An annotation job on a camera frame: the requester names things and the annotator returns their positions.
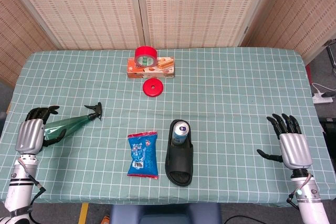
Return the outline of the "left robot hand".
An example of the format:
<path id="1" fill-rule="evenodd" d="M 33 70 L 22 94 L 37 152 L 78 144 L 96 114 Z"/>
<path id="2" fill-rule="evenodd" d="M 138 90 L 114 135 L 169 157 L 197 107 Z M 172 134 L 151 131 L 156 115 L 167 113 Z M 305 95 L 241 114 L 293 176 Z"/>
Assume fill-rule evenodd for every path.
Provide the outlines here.
<path id="1" fill-rule="evenodd" d="M 15 150 L 20 154 L 37 155 L 43 147 L 60 142 L 66 130 L 53 139 L 45 140 L 45 125 L 51 114 L 58 114 L 59 106 L 33 108 L 20 125 Z"/>

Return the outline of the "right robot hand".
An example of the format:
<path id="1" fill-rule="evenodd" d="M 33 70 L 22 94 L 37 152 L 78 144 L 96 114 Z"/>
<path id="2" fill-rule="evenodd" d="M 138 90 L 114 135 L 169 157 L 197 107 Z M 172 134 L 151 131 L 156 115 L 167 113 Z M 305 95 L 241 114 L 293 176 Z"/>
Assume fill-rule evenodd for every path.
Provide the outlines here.
<path id="1" fill-rule="evenodd" d="M 266 154 L 258 149 L 257 153 L 264 159 L 283 163 L 297 176 L 305 174 L 312 165 L 312 158 L 306 136 L 302 133 L 297 119 L 292 115 L 268 116 L 267 120 L 272 124 L 277 136 L 280 155 Z"/>

